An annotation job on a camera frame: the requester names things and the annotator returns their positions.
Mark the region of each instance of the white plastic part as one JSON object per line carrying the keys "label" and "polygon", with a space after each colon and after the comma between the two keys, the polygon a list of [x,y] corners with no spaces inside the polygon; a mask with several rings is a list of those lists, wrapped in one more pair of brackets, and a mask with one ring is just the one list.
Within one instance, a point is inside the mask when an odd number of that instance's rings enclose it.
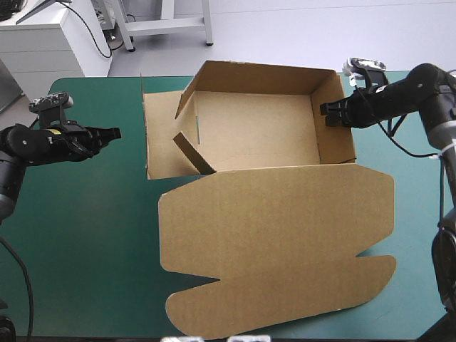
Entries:
{"label": "white plastic part", "polygon": [[227,342],[271,342],[269,335],[240,335],[231,336]]}

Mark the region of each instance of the yellow label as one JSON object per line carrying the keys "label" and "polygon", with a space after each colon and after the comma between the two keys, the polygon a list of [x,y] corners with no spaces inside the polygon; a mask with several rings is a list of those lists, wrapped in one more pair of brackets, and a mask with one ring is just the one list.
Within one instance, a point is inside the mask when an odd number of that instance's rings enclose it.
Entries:
{"label": "yellow label", "polygon": [[60,130],[56,130],[55,128],[47,128],[47,130],[53,134],[62,134]]}

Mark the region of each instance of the corrugated cardboard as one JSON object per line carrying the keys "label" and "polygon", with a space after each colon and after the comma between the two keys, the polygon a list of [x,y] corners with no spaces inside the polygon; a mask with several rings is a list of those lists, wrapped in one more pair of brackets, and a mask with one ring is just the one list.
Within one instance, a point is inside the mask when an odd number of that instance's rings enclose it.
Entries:
{"label": "corrugated cardboard", "polygon": [[355,164],[217,172],[159,203],[161,263],[220,279],[171,295],[183,333],[224,338],[374,298],[392,256],[393,180]]}
{"label": "corrugated cardboard", "polygon": [[356,257],[393,229],[391,177],[353,164],[320,104],[334,71],[206,62],[183,92],[145,94],[147,174],[208,175],[162,196],[162,266],[220,279],[171,295],[182,332],[224,338],[376,296],[391,256]]}
{"label": "corrugated cardboard", "polygon": [[334,71],[208,61],[183,93],[145,94],[148,176],[354,161],[319,107],[342,97]]}

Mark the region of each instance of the white cabinet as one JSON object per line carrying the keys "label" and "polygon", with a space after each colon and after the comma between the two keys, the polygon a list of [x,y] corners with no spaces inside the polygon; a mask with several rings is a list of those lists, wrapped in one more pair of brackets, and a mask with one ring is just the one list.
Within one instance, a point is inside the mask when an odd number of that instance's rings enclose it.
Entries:
{"label": "white cabinet", "polygon": [[[29,99],[48,93],[52,83],[67,77],[105,77],[111,58],[100,55],[83,22],[57,3],[16,25],[38,0],[0,22],[0,60]],[[70,4],[87,22],[105,55],[109,47],[90,0]]]}

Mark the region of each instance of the white label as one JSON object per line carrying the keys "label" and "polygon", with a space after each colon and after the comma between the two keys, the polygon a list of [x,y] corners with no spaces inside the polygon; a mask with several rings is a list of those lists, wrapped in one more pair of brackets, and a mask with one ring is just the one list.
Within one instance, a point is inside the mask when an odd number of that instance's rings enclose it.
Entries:
{"label": "white label", "polygon": [[379,89],[377,89],[375,92],[376,93],[381,93],[382,91],[384,91],[386,88],[386,85],[384,85],[383,87],[380,87]]}

